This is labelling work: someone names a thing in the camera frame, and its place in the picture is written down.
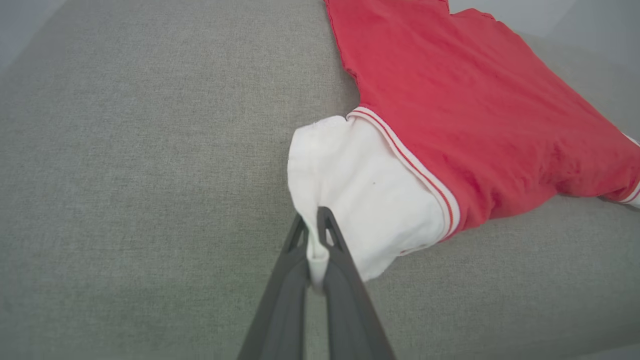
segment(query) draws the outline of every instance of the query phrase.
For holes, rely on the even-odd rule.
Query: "gray fabric surface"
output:
[[[526,40],[640,137],[640,81]],[[294,216],[291,135],[357,102],[319,0],[69,0],[0,79],[0,358],[234,358]],[[556,197],[367,287],[400,359],[578,355],[640,342],[638,234]]]

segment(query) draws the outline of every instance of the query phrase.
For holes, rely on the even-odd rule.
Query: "white cloth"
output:
[[[296,130],[287,171],[294,207],[309,228],[310,268],[328,258],[317,241],[319,206],[333,211],[363,281],[441,240],[437,200],[362,118],[330,117]]]

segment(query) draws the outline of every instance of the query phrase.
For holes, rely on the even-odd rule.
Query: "red fabric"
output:
[[[457,231],[557,193],[628,197],[640,147],[507,26],[441,0],[325,0],[361,106],[452,191]]]

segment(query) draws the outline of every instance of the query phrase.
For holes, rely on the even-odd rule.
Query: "striped trim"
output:
[[[640,143],[637,142],[635,139],[627,136],[627,134],[623,133],[623,135],[625,135],[629,140],[631,140],[631,142],[633,142],[634,144],[638,145],[640,147]],[[621,204],[628,204],[629,202],[632,202],[633,200],[635,200],[638,195],[640,195],[640,182],[638,182],[638,185],[636,186],[636,189],[631,193],[631,195],[629,195],[626,199],[623,199],[621,201],[619,201]]]
[[[440,207],[444,210],[444,224],[445,228],[440,240],[445,239],[455,232],[460,224],[460,207],[458,201],[453,196],[453,193],[435,177],[426,167],[416,158],[409,149],[407,149],[402,141],[397,137],[396,133],[387,125],[382,118],[380,118],[372,110],[359,106],[355,108],[351,113],[347,115],[350,117],[362,117],[368,120],[378,131],[385,137],[389,146],[393,150],[394,154],[400,159],[400,162],[404,164],[407,169],[413,172],[414,175],[420,179],[427,189],[435,196],[436,200],[440,204]]]

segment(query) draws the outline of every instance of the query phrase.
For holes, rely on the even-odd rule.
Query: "clothing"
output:
[[[318,206],[332,208],[364,279],[558,193],[640,208],[640,145],[491,15],[450,15],[443,0],[325,2],[360,106],[292,141],[310,263],[326,261]]]

